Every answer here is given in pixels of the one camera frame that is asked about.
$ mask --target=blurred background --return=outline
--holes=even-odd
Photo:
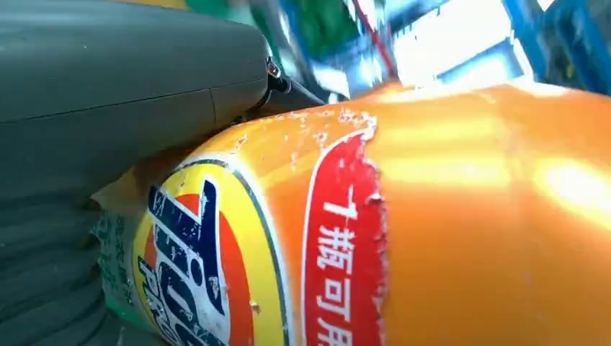
[[[611,94],[611,0],[127,0],[258,27],[321,99],[388,80],[430,88],[534,79]]]

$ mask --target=blue metal frame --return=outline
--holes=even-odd
[[[585,0],[556,0],[546,12],[529,9],[527,0],[503,0],[503,4],[536,80],[544,81],[550,68],[543,30],[553,28],[581,85],[591,92],[611,94],[611,56]]]

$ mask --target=tide logo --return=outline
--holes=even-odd
[[[173,345],[291,345],[280,249],[264,201],[217,159],[148,194],[134,241],[144,309]]]

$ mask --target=red label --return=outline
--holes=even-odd
[[[314,169],[306,209],[305,345],[382,344],[385,230],[376,168],[363,133],[329,148]]]

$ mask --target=orange bottle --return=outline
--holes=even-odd
[[[133,305],[173,345],[609,345],[609,114],[542,84],[386,92],[99,199],[143,197]]]

